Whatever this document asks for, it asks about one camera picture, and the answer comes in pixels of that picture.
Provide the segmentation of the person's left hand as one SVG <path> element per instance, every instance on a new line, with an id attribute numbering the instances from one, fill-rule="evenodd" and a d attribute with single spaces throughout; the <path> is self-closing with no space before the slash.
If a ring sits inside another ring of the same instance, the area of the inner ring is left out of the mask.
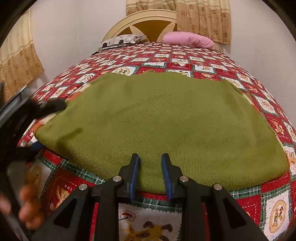
<path id="1" fill-rule="evenodd" d="M 23 202 L 18 217 L 27 229 L 37 230 L 45 220 L 38 197 L 38 188 L 35 186 L 35 177 L 31 172 L 26 173 L 25 185 L 20 189 L 19 198 Z"/>

